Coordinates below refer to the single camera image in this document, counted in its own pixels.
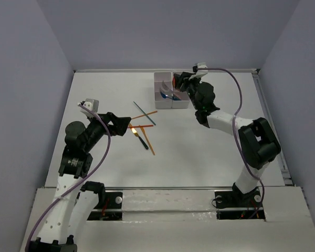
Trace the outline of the pink handled silver fork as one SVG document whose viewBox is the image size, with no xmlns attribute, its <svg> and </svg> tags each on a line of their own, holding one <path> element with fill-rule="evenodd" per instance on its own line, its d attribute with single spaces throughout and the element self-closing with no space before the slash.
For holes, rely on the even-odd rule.
<svg viewBox="0 0 315 252">
<path fill-rule="evenodd" d="M 170 88 L 165 84 L 164 81 L 162 81 L 162 83 L 161 83 L 161 90 L 160 90 L 160 92 L 162 93 L 162 97 L 163 97 L 163 98 L 169 98 L 169 99 L 174 100 L 174 101 L 181 101 L 181 99 L 180 99 L 178 96 L 176 96 L 176 95 L 174 94 L 174 92 L 172 91 L 172 89 L 170 89 Z"/>
</svg>

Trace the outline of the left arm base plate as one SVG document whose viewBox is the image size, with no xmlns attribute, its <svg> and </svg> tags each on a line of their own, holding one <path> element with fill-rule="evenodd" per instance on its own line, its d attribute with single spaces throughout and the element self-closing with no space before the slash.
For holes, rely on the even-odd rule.
<svg viewBox="0 0 315 252">
<path fill-rule="evenodd" d="M 88 221 L 121 221 L 123 193 L 106 191 L 105 199 L 91 211 Z"/>
</svg>

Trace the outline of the blue metal fork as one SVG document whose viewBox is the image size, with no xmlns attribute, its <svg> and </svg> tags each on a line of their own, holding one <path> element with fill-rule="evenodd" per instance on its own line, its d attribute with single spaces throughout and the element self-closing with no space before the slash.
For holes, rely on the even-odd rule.
<svg viewBox="0 0 315 252">
<path fill-rule="evenodd" d="M 168 93 L 168 92 L 164 92 L 164 91 L 160 91 L 160 95 L 163 99 L 170 99 L 170 100 L 174 100 L 174 96 L 172 93 Z"/>
</svg>

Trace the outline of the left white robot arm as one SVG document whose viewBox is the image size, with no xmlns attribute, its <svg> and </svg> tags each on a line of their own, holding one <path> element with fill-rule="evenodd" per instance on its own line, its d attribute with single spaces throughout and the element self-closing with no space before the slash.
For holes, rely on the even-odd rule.
<svg viewBox="0 0 315 252">
<path fill-rule="evenodd" d="M 106 203 L 104 184 L 88 180 L 94 173 L 90 151 L 104 135 L 123 136 L 131 118 L 93 112 L 88 120 L 88 126 L 74 121 L 65 128 L 56 192 L 32 228 L 25 251 L 77 251 L 76 242 L 91 211 Z"/>
</svg>

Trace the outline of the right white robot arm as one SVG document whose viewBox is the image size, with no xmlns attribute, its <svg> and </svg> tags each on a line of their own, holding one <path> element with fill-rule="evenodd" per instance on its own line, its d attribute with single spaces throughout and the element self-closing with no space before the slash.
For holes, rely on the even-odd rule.
<svg viewBox="0 0 315 252">
<path fill-rule="evenodd" d="M 269 122 L 262 117 L 255 120 L 244 119 L 236 113 L 222 111 L 214 103 L 214 87 L 202 81 L 198 72 L 175 73 L 172 83 L 176 90 L 188 95 L 199 124 L 234 137 L 244 167 L 232 186 L 230 196 L 222 197 L 219 203 L 245 205 L 256 195 L 266 167 L 281 152 L 281 146 Z"/>
</svg>

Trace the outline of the teal chopstick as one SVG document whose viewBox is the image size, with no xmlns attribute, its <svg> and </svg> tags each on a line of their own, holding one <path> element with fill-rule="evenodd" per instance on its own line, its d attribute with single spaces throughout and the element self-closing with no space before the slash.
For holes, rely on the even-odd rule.
<svg viewBox="0 0 315 252">
<path fill-rule="evenodd" d="M 149 115 L 136 102 L 133 102 L 133 103 L 144 114 L 144 116 L 146 116 L 151 121 L 153 125 L 156 125 L 156 123 L 149 117 Z"/>
</svg>

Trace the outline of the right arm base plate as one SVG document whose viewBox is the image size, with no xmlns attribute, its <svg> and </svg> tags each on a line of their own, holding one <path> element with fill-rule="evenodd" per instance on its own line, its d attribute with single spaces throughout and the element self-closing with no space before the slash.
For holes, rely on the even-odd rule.
<svg viewBox="0 0 315 252">
<path fill-rule="evenodd" d="M 216 191 L 211 205 L 218 220 L 266 219 L 259 190 L 242 199 L 233 191 Z"/>
</svg>

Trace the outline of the orange plastic spoon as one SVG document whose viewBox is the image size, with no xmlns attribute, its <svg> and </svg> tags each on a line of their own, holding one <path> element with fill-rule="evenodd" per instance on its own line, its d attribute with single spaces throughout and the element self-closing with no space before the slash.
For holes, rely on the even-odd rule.
<svg viewBox="0 0 315 252">
<path fill-rule="evenodd" d="M 173 78 L 172 78 L 172 86 L 173 86 L 173 89 L 176 89 L 176 79 L 175 79 L 175 74 L 173 74 Z"/>
</svg>

